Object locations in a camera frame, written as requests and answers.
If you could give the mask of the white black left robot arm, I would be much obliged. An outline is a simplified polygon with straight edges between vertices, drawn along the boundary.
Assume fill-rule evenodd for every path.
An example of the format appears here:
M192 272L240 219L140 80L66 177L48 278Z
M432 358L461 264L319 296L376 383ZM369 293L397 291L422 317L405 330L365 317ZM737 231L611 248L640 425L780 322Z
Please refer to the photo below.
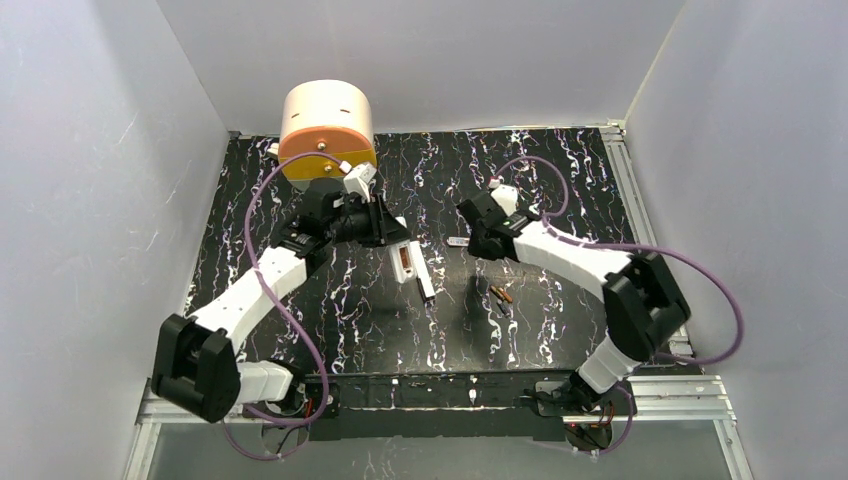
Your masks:
M322 267L335 244L388 248L400 269L397 282L407 282L412 273L411 239L405 218L392 214L382 196L347 191L336 180L312 181L256 269L191 314L164 320L152 392L210 423L239 404L285 400L303 378L293 366L280 360L237 359L254 328Z

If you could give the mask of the dark grey battery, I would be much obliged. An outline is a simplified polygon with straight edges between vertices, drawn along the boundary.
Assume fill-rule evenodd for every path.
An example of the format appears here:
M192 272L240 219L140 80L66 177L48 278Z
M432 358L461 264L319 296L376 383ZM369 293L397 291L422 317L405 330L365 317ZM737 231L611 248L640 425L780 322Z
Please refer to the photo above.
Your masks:
M501 311L501 313L503 314L504 317L506 317L506 318L511 317L511 310L506 303L504 303L502 301L498 301L497 306L498 306L498 309Z

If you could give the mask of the white remote control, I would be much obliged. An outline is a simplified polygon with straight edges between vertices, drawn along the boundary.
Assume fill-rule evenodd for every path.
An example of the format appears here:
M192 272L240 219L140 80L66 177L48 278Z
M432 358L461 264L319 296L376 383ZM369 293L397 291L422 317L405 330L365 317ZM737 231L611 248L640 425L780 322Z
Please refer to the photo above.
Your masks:
M405 284L417 278L411 257L411 242L406 240L388 247L392 271L397 283Z

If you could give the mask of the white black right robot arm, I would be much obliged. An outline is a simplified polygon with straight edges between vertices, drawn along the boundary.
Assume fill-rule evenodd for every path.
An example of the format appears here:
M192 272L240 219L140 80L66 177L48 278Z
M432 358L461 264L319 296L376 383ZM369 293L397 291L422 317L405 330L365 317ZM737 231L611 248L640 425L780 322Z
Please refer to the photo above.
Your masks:
M471 229L469 254L510 259L556 274L602 302L606 333L587 359L557 387L530 389L540 405L588 412L638 368L648 363L691 317L691 309L665 258L621 246L578 245L541 216L506 210L481 191L460 202Z

